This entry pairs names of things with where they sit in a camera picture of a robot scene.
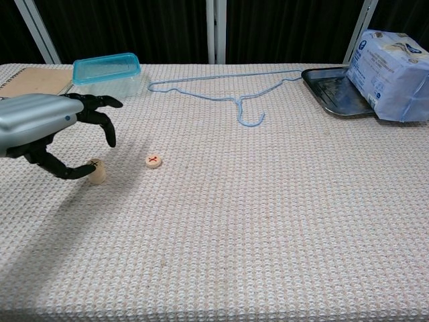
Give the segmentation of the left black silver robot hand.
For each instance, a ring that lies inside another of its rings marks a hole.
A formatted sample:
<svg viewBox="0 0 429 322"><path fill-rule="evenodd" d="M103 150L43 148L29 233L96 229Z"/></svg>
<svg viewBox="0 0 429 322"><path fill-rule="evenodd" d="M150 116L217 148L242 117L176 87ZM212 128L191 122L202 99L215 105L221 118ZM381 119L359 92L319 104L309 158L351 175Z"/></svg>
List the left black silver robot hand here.
<svg viewBox="0 0 429 322"><path fill-rule="evenodd" d="M47 151L54 136L77 122L100 126L108 145L116 146L111 119L100 107L121 108L122 102L109 95L32 93L1 100L1 157L24 157L57 178L75 180L96 170L85 164L70 168Z"/></svg>

